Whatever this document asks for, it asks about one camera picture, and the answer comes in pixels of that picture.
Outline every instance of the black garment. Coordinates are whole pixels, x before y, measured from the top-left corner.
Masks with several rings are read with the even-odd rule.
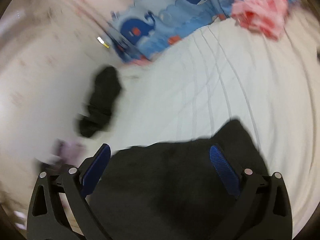
[[[79,120],[79,133],[82,136],[89,138],[109,123],[113,102],[120,91],[117,70],[112,66],[103,67],[95,78],[94,91],[87,105],[89,116],[81,116]]]
[[[90,206],[113,240],[205,240],[233,207],[209,158],[219,144],[243,168],[267,175],[239,121],[212,138],[132,147],[113,156]]]

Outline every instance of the white sheet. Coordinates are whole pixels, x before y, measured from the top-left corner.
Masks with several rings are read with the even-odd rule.
[[[106,142],[116,151],[209,137],[239,118],[270,174],[284,177],[295,236],[320,201],[319,32],[313,16],[300,9],[278,42],[233,19],[195,31],[126,90],[112,135],[101,134],[91,147]]]

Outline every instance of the pink cloth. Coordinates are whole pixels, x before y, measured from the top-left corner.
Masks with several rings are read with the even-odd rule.
[[[284,32],[287,14],[288,0],[235,0],[231,12],[241,27],[274,40]]]

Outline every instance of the silver pin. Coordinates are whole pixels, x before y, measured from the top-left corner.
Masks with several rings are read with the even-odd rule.
[[[39,177],[40,177],[41,179],[43,179],[45,176],[47,176],[47,173],[46,173],[45,171],[43,171],[43,172],[41,172],[41,173],[39,174]]]
[[[281,179],[281,178],[282,178],[282,175],[281,175],[279,172],[276,172],[276,173],[275,173],[275,177],[276,177],[277,179]]]
[[[70,174],[75,174],[76,172],[77,172],[77,168],[75,168],[75,167],[69,169]]]
[[[251,169],[245,169],[244,173],[247,175],[252,175],[253,171]]]

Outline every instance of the red and white cloth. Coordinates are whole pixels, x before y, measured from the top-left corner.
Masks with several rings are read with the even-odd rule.
[[[288,0],[235,0],[231,16],[240,26],[277,40],[284,32]]]

